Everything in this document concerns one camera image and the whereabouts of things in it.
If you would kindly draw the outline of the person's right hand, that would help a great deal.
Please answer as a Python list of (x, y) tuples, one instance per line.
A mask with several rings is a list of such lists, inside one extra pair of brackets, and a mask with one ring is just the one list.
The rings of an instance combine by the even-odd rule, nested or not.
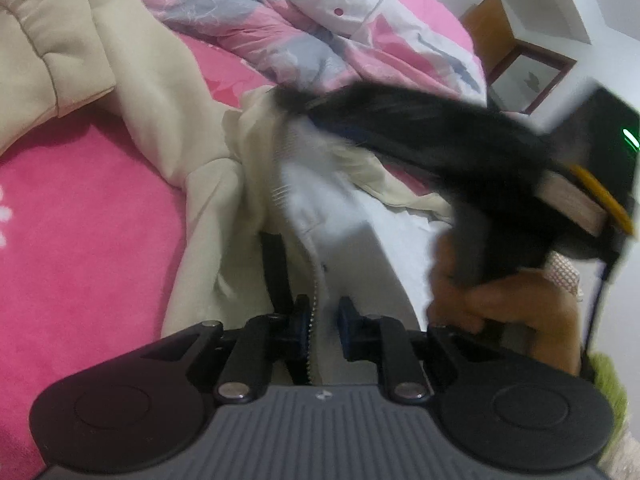
[(451, 235), (435, 243), (428, 274), (432, 302), (427, 321), (480, 333), (488, 321), (524, 325), (533, 331), (528, 355), (576, 376), (580, 370), (580, 326), (577, 299), (548, 281), (540, 271), (521, 271), (475, 288), (454, 281), (456, 257)]

